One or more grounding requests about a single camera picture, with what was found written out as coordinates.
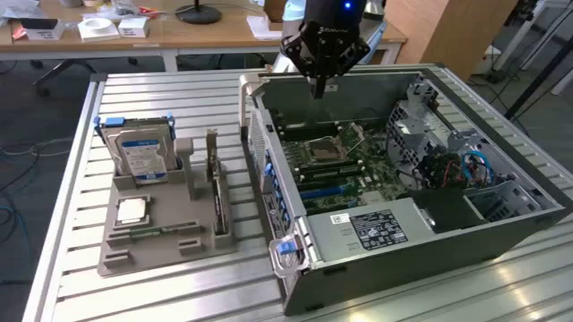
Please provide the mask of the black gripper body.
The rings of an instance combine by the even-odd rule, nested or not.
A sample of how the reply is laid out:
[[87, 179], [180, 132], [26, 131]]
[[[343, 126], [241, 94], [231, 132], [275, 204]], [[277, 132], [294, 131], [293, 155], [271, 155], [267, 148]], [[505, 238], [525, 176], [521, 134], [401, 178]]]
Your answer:
[[342, 39], [350, 42], [359, 35], [362, 21], [362, 1], [307, 1], [302, 26], [302, 37], [317, 60], [318, 46], [322, 40]]

